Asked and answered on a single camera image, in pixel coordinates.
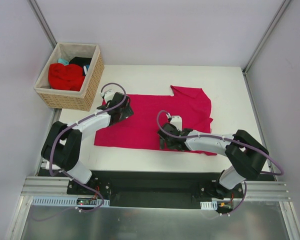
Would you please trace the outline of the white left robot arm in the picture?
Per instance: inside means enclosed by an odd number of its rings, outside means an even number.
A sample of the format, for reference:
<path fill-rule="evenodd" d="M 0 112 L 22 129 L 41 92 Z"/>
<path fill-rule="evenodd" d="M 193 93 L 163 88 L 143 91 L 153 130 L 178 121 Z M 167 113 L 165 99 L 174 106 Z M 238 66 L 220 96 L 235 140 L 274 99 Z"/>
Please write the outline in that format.
<path fill-rule="evenodd" d="M 64 173 L 77 180 L 79 190 L 86 195 L 95 191 L 96 183 L 91 170 L 81 162 L 82 141 L 134 114 L 129 96 L 108 90 L 102 98 L 104 104 L 83 119 L 73 123 L 53 123 L 41 150 L 50 175 Z"/>

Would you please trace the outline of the magenta pink t shirt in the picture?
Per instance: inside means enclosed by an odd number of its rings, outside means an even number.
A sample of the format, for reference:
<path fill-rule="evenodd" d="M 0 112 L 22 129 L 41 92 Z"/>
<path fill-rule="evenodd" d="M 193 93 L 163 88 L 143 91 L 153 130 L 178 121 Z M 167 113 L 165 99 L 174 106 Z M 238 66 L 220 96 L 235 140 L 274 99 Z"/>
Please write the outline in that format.
<path fill-rule="evenodd" d="M 158 124 L 166 123 L 165 110 L 182 118 L 183 128 L 211 132 L 212 102 L 201 88 L 171 86 L 172 95 L 131 94 L 134 114 L 95 133 L 94 145 L 127 149 L 160 150 Z"/>

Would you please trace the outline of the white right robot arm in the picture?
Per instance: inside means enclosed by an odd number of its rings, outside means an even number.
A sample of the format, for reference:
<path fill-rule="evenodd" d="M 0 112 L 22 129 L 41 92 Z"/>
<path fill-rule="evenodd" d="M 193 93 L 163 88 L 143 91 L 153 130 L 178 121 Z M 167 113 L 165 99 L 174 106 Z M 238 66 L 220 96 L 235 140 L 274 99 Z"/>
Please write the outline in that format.
<path fill-rule="evenodd" d="M 268 150 L 245 130 L 235 134 L 213 135 L 191 128 L 177 129 L 172 123 L 165 123 L 157 131 L 160 147 L 181 152 L 207 152 L 227 157 L 231 163 L 218 179 L 204 190 L 212 197 L 223 199 L 232 193 L 239 183 L 254 181 L 263 174 Z"/>

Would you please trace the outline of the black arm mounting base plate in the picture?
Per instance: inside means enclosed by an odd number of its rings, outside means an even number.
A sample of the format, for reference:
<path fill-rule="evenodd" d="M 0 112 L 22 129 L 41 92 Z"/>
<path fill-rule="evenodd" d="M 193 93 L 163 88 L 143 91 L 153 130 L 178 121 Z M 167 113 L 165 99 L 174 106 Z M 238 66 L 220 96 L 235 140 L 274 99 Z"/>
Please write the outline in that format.
<path fill-rule="evenodd" d="M 94 170 L 94 189 L 112 207 L 199 209 L 201 202 L 243 197 L 239 183 L 232 190 L 213 192 L 219 178 L 213 172 L 144 172 Z"/>

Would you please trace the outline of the wicker basket with liner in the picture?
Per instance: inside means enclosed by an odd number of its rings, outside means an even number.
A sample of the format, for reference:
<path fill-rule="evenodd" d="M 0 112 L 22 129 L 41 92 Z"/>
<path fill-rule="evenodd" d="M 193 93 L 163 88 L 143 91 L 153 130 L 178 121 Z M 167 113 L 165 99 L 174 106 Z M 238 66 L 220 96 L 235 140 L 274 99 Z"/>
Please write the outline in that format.
<path fill-rule="evenodd" d="M 90 66 L 80 91 L 53 89 L 48 81 L 49 67 L 59 58 L 71 60 L 74 57 L 91 58 Z M 97 44 L 58 42 L 43 67 L 34 90 L 53 109 L 90 111 L 104 71 L 100 47 Z"/>

